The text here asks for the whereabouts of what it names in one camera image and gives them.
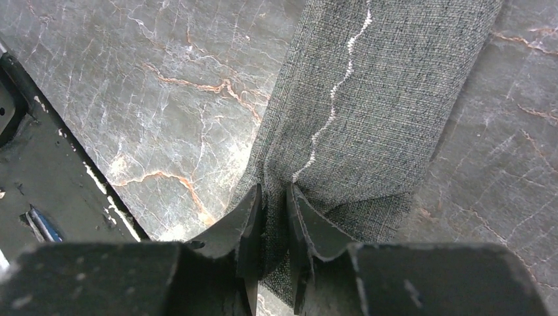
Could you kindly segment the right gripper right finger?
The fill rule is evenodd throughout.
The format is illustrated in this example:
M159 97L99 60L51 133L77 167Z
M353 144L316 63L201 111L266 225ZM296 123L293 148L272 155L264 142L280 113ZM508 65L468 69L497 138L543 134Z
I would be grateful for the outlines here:
M519 258L497 244L365 244L286 190L296 315L547 315Z

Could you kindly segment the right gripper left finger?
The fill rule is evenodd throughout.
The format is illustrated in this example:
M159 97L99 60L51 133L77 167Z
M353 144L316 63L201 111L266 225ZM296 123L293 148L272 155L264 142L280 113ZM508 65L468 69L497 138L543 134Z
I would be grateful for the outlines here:
M1 277L2 315L254 315L262 188L187 242L49 243Z

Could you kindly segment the grey cloth napkin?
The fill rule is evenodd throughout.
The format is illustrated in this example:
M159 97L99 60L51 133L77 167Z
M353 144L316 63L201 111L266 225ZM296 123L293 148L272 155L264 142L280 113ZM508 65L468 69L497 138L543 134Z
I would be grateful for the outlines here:
M284 196L296 184L357 241L409 214L501 1L308 1L231 199L263 188L261 276L286 304Z

